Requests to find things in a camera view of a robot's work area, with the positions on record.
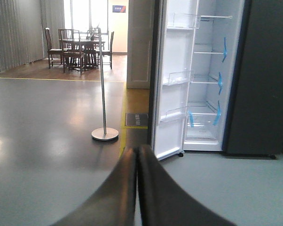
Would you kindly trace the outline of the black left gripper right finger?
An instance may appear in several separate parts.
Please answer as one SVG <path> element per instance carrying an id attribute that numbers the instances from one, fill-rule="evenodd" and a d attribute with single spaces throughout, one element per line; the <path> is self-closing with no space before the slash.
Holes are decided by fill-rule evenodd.
<path id="1" fill-rule="evenodd" d="M 149 145 L 140 145 L 138 152 L 138 193 L 144 226 L 234 225 L 185 192 Z"/>

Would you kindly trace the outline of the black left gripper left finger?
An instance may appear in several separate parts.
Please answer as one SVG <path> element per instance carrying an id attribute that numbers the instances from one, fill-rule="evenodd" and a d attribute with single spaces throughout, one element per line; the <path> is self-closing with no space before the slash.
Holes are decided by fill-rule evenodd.
<path id="1" fill-rule="evenodd" d="M 101 186 L 54 226 L 134 225 L 137 151 L 126 148 Z"/>

